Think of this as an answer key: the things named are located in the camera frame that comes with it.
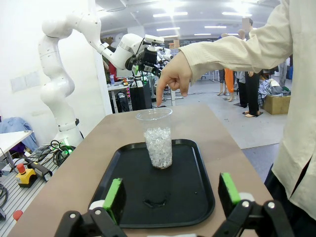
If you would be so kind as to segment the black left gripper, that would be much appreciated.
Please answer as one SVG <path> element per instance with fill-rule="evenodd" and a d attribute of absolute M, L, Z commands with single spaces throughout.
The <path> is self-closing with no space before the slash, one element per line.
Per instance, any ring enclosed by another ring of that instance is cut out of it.
<path fill-rule="evenodd" d="M 140 66 L 146 66 L 146 71 L 150 72 L 158 78 L 161 75 L 162 69 L 156 65 L 157 63 L 157 52 L 144 48 L 142 52 L 137 56 L 137 60 Z M 139 66 L 132 66 L 132 74 L 134 76 L 140 76 Z"/>

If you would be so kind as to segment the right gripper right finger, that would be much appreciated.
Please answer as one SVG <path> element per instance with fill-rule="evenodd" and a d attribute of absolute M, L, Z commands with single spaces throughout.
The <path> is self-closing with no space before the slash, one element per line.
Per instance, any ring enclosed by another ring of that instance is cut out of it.
<path fill-rule="evenodd" d="M 226 220 L 215 237 L 239 237 L 244 230 L 254 230 L 259 237 L 293 237 L 294 232 L 281 203 L 255 202 L 250 193 L 240 193 L 229 173 L 219 175 L 218 194 Z"/>

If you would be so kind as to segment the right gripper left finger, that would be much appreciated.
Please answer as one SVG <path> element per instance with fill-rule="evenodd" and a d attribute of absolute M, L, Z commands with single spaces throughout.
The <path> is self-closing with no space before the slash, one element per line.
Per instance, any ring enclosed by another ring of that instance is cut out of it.
<path fill-rule="evenodd" d="M 126 204 L 123 179 L 116 178 L 104 200 L 85 214 L 70 210 L 64 213 L 56 230 L 56 237 L 125 237 L 119 226 Z"/>

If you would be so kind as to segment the person right hand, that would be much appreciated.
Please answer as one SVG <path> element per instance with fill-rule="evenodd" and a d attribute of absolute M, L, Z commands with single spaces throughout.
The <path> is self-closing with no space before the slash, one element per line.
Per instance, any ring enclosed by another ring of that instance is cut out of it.
<path fill-rule="evenodd" d="M 186 97 L 192 71 L 190 65 L 182 51 L 163 68 L 156 88 L 156 102 L 157 106 L 162 103 L 162 95 L 164 88 L 168 85 L 172 90 L 179 89 L 181 95 Z"/>

